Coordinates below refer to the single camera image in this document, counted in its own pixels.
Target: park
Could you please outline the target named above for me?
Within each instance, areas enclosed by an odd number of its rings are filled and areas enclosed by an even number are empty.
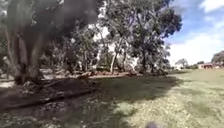
[[[223,128],[224,3],[189,1],[0,0],[0,128]]]
[[[223,69],[208,69],[166,77],[97,78],[102,83],[101,91],[44,105],[12,108],[5,111],[10,113],[1,112],[0,124],[5,128],[137,128],[154,121],[165,128],[222,128],[223,77]],[[1,88],[0,92],[1,107],[10,105],[2,100],[10,95],[10,90]]]

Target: fallen branch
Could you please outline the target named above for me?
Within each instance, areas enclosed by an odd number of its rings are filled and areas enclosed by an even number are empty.
[[[98,91],[98,89],[92,89],[90,91],[82,92],[82,93],[79,93],[79,94],[70,94],[70,95],[65,95],[65,96],[58,96],[58,97],[50,98],[50,99],[47,99],[47,100],[39,100],[39,101],[35,101],[35,102],[32,102],[32,103],[27,103],[27,104],[9,106],[9,107],[3,108],[2,110],[10,111],[10,110],[15,110],[15,109],[23,109],[23,108],[29,108],[29,107],[34,107],[34,106],[41,106],[41,105],[45,105],[45,104],[48,104],[48,103],[58,102],[58,101],[66,100],[66,99],[79,98],[81,96],[85,96],[85,95],[94,93],[96,91]]]

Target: house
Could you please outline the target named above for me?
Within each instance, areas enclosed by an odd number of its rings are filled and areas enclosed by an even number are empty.
[[[205,64],[199,64],[198,69],[211,69],[211,68],[221,68],[222,65],[218,63],[205,63]]]
[[[184,66],[183,66],[183,64],[175,64],[174,68],[175,68],[176,70],[181,70],[181,69],[184,68]]]

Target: blue sky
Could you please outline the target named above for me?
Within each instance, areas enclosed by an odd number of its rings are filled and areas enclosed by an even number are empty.
[[[189,64],[210,62],[214,53],[224,50],[224,0],[176,0],[183,26],[168,39],[171,64],[186,58]]]

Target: grass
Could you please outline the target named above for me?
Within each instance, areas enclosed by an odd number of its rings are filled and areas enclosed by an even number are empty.
[[[223,76],[224,69],[214,69],[168,77],[98,79],[103,88],[100,93],[65,101],[43,116],[35,116],[39,108],[30,110],[31,117],[24,114],[27,110],[10,115],[37,124],[30,128],[45,128],[43,122],[62,128],[144,128],[150,121],[165,128],[223,128]],[[19,128],[1,119],[0,126]]]

